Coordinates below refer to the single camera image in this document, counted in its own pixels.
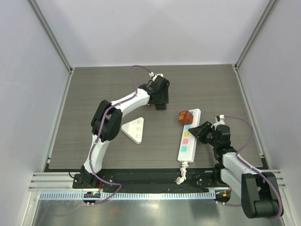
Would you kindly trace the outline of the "red-brown plug adapter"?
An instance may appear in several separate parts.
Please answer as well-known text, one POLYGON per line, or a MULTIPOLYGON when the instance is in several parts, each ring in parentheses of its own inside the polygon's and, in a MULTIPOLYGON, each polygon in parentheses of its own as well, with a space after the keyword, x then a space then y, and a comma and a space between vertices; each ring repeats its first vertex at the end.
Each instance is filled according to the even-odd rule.
POLYGON ((194 116, 190 111, 182 111, 179 113, 178 121, 182 125, 190 125, 193 123, 194 116))

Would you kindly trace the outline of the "white power strip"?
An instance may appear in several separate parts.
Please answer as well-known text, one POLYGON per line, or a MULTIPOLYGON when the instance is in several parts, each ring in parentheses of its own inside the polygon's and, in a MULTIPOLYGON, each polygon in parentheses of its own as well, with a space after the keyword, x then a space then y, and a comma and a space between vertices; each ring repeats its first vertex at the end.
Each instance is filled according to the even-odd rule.
POLYGON ((194 162, 197 139, 188 131, 188 129, 199 126, 201 110, 197 108, 189 111, 193 114, 194 119, 192 124, 184 125, 183 127, 177 160, 179 162, 192 163, 194 162))

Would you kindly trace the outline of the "white triangular socket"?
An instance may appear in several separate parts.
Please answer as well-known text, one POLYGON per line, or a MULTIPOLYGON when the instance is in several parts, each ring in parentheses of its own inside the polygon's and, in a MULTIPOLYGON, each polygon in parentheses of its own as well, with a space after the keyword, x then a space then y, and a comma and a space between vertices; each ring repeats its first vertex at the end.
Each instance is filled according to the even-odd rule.
POLYGON ((136 144, 139 145, 142 142, 143 126, 144 126, 144 118, 140 117, 128 123, 123 124, 121 126, 121 130, 130 139, 132 139, 136 144))

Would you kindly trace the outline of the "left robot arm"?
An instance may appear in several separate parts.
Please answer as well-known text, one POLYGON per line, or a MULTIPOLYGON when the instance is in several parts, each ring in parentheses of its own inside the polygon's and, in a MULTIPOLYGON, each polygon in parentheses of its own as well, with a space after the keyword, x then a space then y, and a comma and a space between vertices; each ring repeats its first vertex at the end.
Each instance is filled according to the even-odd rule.
POLYGON ((168 88, 170 82, 162 74, 157 74, 147 84, 139 86, 133 93, 112 102, 103 100, 91 121, 92 144, 87 160, 81 167, 83 182, 89 188, 99 185, 97 173, 109 143, 118 135, 122 118, 133 110, 154 105, 156 110, 165 110, 169 103, 168 88))

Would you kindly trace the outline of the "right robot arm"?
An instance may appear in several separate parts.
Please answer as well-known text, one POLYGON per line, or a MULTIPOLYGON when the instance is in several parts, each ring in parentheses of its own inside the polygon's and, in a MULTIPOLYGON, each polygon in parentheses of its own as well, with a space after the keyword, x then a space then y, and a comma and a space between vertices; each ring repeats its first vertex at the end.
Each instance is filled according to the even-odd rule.
POLYGON ((276 176, 246 162, 231 146, 230 127, 206 121, 188 130, 198 141, 213 147, 218 163, 212 174, 217 186, 227 184, 241 199, 248 218, 277 219, 284 213, 276 176))

